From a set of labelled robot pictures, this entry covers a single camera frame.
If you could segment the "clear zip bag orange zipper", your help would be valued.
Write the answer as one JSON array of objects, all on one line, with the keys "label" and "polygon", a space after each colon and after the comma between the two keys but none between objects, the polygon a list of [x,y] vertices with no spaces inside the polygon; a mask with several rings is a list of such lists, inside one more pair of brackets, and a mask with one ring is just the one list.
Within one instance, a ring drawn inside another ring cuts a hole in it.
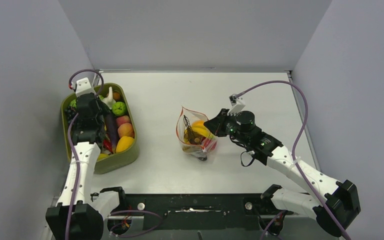
[{"label": "clear zip bag orange zipper", "polygon": [[205,114],[183,107],[176,123],[176,137],[183,153],[202,162],[208,160],[218,142],[218,138],[204,126],[208,120]]}]

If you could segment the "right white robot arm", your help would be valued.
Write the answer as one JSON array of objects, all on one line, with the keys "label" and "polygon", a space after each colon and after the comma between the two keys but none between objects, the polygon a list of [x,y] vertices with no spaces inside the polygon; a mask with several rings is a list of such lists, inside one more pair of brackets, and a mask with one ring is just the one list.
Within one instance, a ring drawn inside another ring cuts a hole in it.
[{"label": "right white robot arm", "polygon": [[204,122],[217,137],[229,137],[249,152],[253,159],[285,175],[307,193],[299,193],[273,184],[263,194],[262,209],[269,214],[286,210],[315,220],[328,234],[343,237],[361,211],[357,186],[318,171],[292,152],[275,137],[265,133],[255,123],[251,111],[230,115],[223,108]]}]

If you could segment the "white toy garlic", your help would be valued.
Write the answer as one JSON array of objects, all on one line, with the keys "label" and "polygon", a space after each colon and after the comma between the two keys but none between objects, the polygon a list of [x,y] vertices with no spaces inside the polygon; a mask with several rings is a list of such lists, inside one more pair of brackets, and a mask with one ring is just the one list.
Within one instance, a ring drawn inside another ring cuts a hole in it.
[{"label": "white toy garlic", "polygon": [[116,103],[116,100],[114,99],[114,91],[111,86],[108,89],[107,97],[103,98],[102,102],[106,104],[110,110],[112,109],[113,105]]}]

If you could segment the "yellow toy banana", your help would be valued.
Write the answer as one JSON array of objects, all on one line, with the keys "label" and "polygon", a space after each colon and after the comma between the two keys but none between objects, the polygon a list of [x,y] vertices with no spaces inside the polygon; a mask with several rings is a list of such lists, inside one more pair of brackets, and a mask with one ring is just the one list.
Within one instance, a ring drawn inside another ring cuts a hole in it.
[{"label": "yellow toy banana", "polygon": [[205,139],[213,137],[213,135],[210,133],[210,131],[208,129],[206,129],[205,127],[192,127],[192,130],[196,134],[199,135],[199,137],[201,139],[201,143],[200,144],[202,144]]}]

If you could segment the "red toy apple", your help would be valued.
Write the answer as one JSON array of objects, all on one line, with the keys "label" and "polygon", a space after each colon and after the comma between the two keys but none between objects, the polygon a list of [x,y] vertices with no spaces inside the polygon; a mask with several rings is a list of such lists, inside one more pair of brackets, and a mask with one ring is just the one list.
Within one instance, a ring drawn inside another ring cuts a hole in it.
[{"label": "red toy apple", "polygon": [[217,146],[218,139],[217,137],[206,138],[202,143],[207,152],[213,151]]}]

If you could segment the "orange toy bell pepper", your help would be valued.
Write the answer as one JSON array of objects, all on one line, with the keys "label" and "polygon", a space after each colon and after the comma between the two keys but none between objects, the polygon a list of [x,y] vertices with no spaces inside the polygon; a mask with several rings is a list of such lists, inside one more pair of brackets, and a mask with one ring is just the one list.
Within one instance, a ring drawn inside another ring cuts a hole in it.
[{"label": "orange toy bell pepper", "polygon": [[191,127],[204,127],[205,120],[197,120],[191,124]]}]

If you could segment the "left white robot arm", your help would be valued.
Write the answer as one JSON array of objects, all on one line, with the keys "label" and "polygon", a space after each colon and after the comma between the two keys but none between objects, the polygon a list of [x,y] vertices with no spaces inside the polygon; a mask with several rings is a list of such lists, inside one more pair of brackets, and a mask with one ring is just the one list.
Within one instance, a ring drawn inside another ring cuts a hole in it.
[{"label": "left white robot arm", "polygon": [[91,184],[95,165],[106,136],[104,117],[108,108],[94,93],[76,98],[76,115],[67,139],[71,162],[60,197],[45,214],[56,240],[100,240],[104,221],[119,206],[121,187],[103,189],[103,198],[91,200]]}]

